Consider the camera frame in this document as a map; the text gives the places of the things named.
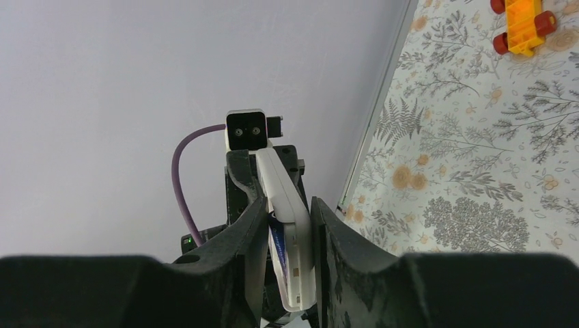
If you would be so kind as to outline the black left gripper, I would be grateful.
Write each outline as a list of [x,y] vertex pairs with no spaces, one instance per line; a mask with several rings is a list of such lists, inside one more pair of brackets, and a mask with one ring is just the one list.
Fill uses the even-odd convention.
[[[274,146],[272,148],[280,158],[288,176],[293,182],[302,201],[306,193],[302,182],[305,164],[298,158],[293,145]],[[227,225],[234,224],[247,206],[259,195],[257,183],[256,159],[248,150],[230,150],[225,155],[225,182],[227,200]]]

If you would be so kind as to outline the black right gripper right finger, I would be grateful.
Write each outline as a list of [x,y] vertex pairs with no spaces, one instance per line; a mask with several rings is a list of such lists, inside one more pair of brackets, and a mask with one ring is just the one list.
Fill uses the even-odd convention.
[[311,200],[321,327],[577,327],[578,267],[554,254],[394,256]]

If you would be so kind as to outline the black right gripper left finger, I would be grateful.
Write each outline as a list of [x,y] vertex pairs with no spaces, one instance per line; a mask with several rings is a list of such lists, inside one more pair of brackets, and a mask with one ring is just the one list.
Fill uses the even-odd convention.
[[267,200],[175,262],[147,256],[1,259],[2,327],[258,327]]

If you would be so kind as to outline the white air conditioner remote control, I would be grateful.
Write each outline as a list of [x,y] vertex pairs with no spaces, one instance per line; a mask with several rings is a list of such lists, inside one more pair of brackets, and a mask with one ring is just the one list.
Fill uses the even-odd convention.
[[316,302],[309,212],[276,150],[258,150],[255,159],[268,198],[268,245],[283,307],[308,310]]

